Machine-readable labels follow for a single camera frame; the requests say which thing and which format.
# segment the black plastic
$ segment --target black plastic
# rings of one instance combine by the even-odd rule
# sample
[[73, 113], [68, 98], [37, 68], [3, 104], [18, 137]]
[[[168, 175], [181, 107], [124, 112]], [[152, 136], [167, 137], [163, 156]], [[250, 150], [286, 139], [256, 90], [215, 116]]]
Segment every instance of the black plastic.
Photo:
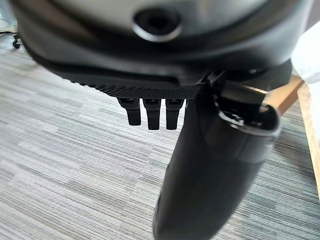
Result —
[[161, 99], [143, 99], [143, 105], [148, 117], [149, 130], [159, 130]]
[[277, 66], [303, 33], [311, 1], [269, 0], [248, 18], [206, 35], [158, 44], [134, 35], [89, 27], [48, 0], [11, 0], [22, 39], [52, 62], [113, 71], [170, 76], [181, 86], [199, 83], [207, 70]]
[[115, 98], [193, 99], [205, 85], [200, 81], [205, 78], [206, 73], [187, 76], [190, 79], [198, 79], [199, 84], [181, 86], [176, 78], [170, 76], [139, 75], [52, 62], [33, 52], [27, 43], [23, 44], [30, 56], [51, 72], [73, 83], [91, 86]]
[[166, 129], [176, 130], [180, 109], [184, 104], [184, 99], [166, 99]]
[[12, 43], [12, 45], [16, 48], [16, 49], [19, 49], [21, 47], [21, 43], [20, 43], [20, 35], [19, 34], [16, 34], [13, 36], [14, 38], [14, 41]]
[[156, 240], [209, 240], [225, 224], [280, 133], [277, 112], [262, 112], [254, 127], [228, 119], [209, 91], [188, 102], [154, 217]]
[[141, 125], [140, 99], [118, 98], [121, 107], [126, 110], [129, 125]]
[[227, 80], [269, 92], [288, 84], [292, 74], [292, 63], [289, 59], [283, 64], [266, 69], [226, 71], [225, 73], [224, 77]]
[[171, 33], [181, 22], [177, 12], [165, 8], [144, 9], [133, 20], [146, 32], [159, 36]]

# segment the striped carpet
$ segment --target striped carpet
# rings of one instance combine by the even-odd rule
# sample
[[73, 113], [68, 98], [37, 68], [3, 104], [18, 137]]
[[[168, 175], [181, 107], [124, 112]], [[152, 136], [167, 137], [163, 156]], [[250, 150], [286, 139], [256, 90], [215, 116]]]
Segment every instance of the striped carpet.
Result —
[[[179, 131], [127, 124], [117, 101], [35, 64], [0, 36], [0, 240], [152, 240]], [[183, 116], [179, 118], [179, 129]], [[320, 204], [301, 112], [215, 240], [318, 240]]]

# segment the wooden chair leg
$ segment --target wooden chair leg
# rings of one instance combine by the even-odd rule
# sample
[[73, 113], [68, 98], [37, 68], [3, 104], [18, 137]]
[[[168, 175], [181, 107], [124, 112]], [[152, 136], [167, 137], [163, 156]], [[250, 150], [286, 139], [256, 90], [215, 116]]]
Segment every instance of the wooden chair leg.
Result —
[[278, 109], [283, 115], [298, 100], [297, 92], [304, 84], [299, 76], [292, 75], [287, 85], [275, 89], [266, 99], [265, 103]]

